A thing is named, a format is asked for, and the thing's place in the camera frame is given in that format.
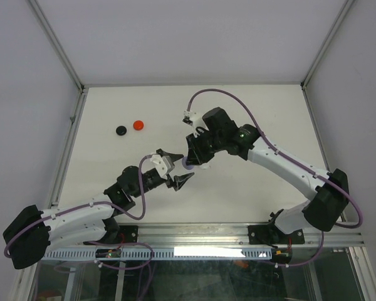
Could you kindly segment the purple earbud case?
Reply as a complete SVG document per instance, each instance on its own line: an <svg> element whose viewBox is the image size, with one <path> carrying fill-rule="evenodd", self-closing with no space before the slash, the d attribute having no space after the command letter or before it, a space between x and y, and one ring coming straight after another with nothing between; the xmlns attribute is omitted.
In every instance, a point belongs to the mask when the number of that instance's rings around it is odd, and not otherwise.
<svg viewBox="0 0 376 301"><path fill-rule="evenodd" d="M193 165L188 163L186 156L182 158L182 166L184 167L184 169L187 169L187 170L192 170L194 168Z"/></svg>

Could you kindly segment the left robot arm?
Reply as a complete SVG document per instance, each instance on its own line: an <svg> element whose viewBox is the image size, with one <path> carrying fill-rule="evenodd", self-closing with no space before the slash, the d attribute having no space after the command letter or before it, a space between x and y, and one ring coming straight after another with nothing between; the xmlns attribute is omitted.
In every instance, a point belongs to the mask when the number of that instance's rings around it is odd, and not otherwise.
<svg viewBox="0 0 376 301"><path fill-rule="evenodd" d="M146 215L147 192L160 186L179 191L194 175L171 176L182 154L157 150L138 165L126 167L117 180L86 203L69 208L40 210L25 207L4 230L4 256L21 270L39 262L47 253L78 243L114 244L119 226L115 218L134 221Z"/></svg>

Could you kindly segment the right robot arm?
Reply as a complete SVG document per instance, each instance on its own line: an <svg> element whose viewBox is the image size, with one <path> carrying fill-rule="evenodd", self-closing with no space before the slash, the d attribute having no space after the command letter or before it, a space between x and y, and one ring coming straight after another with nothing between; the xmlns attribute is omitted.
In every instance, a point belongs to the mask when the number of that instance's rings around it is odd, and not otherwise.
<svg viewBox="0 0 376 301"><path fill-rule="evenodd" d="M258 164L290 183L306 200L290 209L272 213L270 220L254 232L262 244L276 247L303 228L330 231L347 207L348 178L336 169L316 169L269 145L259 130L249 124L238 127L226 111L216 107L204 115L186 111L184 123L192 127L186 137L189 166L207 164L218 152L226 151Z"/></svg>

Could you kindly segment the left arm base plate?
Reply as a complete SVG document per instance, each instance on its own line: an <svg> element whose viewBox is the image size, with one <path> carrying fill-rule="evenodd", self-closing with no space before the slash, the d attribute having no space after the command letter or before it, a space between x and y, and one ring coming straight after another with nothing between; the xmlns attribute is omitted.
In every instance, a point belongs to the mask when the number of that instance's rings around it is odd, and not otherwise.
<svg viewBox="0 0 376 301"><path fill-rule="evenodd" d="M98 241L84 241L84 245L119 245L124 243L136 243L138 240L138 226L122 224L118 230L106 233L103 238Z"/></svg>

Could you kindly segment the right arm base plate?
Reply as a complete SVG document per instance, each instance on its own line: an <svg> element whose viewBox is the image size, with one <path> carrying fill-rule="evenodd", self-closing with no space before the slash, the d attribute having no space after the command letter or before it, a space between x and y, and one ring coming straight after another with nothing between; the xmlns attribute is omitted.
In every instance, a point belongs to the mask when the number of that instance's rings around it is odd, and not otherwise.
<svg viewBox="0 0 376 301"><path fill-rule="evenodd" d="M304 245L305 237L302 230L296 230L290 234L284 234L277 227L270 224L254 224L248 226L248 238L250 245Z"/></svg>

